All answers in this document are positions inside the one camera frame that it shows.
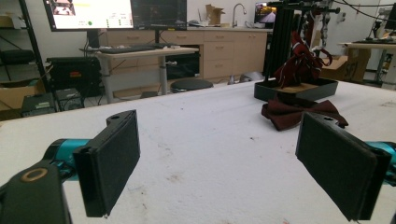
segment sink faucet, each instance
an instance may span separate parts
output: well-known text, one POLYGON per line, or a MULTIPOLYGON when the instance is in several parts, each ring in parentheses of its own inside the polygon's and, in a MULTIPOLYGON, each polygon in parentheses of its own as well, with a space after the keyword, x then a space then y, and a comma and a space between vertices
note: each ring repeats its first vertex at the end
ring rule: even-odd
POLYGON ((233 28, 238 25, 238 22, 235 20, 235 9, 237 6, 241 6, 244 9, 244 15, 247 14, 247 10, 245 9, 244 5, 238 3, 233 7, 233 28))

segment small monitor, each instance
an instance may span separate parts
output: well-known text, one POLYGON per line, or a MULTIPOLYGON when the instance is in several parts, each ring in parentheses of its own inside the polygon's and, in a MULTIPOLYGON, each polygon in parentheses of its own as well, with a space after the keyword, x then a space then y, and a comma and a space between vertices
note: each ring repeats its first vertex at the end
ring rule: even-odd
POLYGON ((393 4, 393 8, 389 13, 385 29, 390 31, 396 31, 396 3, 393 4))
POLYGON ((256 3, 254 27, 272 29, 276 18, 276 7, 268 7, 266 2, 256 3))

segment standing desk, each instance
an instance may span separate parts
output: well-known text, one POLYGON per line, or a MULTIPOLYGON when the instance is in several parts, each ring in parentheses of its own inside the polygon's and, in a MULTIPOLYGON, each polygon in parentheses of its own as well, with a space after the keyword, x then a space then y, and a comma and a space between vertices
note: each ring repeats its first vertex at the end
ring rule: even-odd
POLYGON ((106 99, 109 104, 114 103, 113 91, 131 89, 153 83, 161 83, 161 93, 167 93, 166 61, 165 57, 170 55, 189 54, 198 51, 192 48, 178 49, 155 49, 121 54, 98 53, 96 57, 101 65, 102 81, 105 86, 106 99), (116 74, 111 76, 111 61, 132 60, 144 57, 158 57, 159 69, 136 71, 126 74, 116 74))
POLYGON ((393 54, 387 76, 382 84, 382 88, 396 90, 396 44, 361 44, 361 43, 341 43, 341 45, 353 49, 386 49, 387 53, 393 54))

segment black tray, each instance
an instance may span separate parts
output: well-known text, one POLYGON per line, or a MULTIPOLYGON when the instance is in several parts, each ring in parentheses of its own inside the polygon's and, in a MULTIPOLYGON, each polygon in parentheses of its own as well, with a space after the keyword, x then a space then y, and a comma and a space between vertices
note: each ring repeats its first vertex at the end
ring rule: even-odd
POLYGON ((326 78, 318 78, 310 83, 302 83, 298 87, 280 89, 276 80, 257 82, 254 85, 254 97, 268 101, 277 94, 287 94, 305 100, 316 101, 335 94, 338 82, 326 78))

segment monitor stand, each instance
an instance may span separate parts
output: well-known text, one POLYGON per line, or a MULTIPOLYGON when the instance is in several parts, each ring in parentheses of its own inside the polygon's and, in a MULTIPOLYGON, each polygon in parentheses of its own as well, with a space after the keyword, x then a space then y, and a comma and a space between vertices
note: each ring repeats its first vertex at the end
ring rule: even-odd
POLYGON ((100 47, 98 33, 99 33, 98 30, 87 31, 88 43, 89 46, 93 49, 99 49, 100 47))

